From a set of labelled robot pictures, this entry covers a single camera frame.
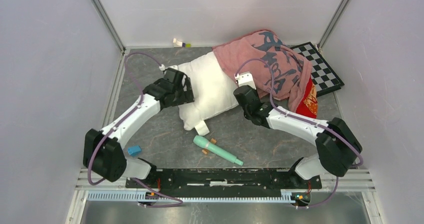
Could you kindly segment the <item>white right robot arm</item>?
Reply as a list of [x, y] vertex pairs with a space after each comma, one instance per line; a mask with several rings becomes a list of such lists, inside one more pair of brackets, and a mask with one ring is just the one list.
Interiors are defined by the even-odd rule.
[[244, 117], [254, 125], [287, 132], [316, 147], [316, 154], [301, 158], [291, 167], [288, 179], [293, 187], [301, 188], [326, 172], [343, 177], [360, 159], [362, 146], [342, 119], [317, 120], [290, 112], [261, 101], [257, 90], [248, 85], [236, 88], [233, 95]]

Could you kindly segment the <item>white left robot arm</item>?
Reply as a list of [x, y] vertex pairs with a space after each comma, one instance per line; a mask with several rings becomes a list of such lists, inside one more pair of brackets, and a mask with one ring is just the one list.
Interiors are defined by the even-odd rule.
[[157, 182], [152, 164], [126, 157], [124, 148], [132, 136], [153, 116], [168, 107], [194, 102], [191, 79], [175, 68], [166, 68], [163, 77], [146, 86], [137, 100], [116, 120], [101, 130], [85, 134], [83, 165], [101, 181], [137, 178], [144, 187]]

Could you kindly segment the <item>white pillow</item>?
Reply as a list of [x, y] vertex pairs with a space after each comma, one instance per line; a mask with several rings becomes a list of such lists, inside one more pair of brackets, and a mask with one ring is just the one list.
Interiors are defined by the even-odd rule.
[[205, 136], [210, 131], [205, 123], [207, 119], [238, 105], [233, 95], [236, 84], [222, 71], [213, 52], [171, 68], [184, 72], [192, 85], [194, 102], [179, 105], [185, 130], [195, 129], [198, 135]]

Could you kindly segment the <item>black white checkerboard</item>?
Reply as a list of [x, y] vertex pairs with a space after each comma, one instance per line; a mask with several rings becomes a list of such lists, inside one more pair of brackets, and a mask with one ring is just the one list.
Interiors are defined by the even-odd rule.
[[311, 42], [292, 46], [291, 49], [312, 63], [311, 79], [318, 97], [340, 90], [345, 85]]

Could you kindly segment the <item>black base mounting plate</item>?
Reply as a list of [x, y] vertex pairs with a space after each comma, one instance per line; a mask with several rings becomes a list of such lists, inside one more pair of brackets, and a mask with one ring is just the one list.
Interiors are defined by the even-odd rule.
[[163, 168], [149, 173], [143, 183], [172, 197], [279, 197], [281, 190], [321, 189], [317, 175], [303, 180], [278, 168]]

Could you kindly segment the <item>teal toy microphone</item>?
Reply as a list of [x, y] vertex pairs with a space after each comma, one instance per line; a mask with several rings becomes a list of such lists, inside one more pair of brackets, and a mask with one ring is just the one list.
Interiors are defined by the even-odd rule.
[[206, 149], [231, 163], [237, 164], [239, 166], [243, 166], [244, 164], [244, 162], [238, 159], [235, 155], [218, 147], [217, 145], [213, 144], [212, 142], [210, 142], [203, 136], [199, 136], [199, 135], [195, 136], [193, 139], [193, 143], [197, 145], [198, 147], [202, 149]]

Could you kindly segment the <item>pink red patterned pillowcase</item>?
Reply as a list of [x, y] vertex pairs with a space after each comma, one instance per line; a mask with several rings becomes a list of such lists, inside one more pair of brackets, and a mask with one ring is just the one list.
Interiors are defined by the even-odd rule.
[[312, 63], [285, 45], [271, 30], [258, 30], [212, 48], [224, 73], [250, 72], [258, 94], [287, 100], [294, 113], [317, 117], [318, 101]]

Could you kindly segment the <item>small toy bottle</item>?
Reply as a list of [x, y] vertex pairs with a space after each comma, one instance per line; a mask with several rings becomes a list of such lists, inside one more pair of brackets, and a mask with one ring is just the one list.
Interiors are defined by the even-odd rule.
[[177, 38], [173, 38], [172, 44], [174, 48], [191, 48], [192, 46], [190, 43], [180, 41]]

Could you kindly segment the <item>blue block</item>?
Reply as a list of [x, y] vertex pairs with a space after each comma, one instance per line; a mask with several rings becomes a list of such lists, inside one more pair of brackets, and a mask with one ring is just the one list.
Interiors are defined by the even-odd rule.
[[142, 149], [138, 145], [136, 145], [128, 147], [127, 152], [130, 156], [137, 157], [142, 152]]

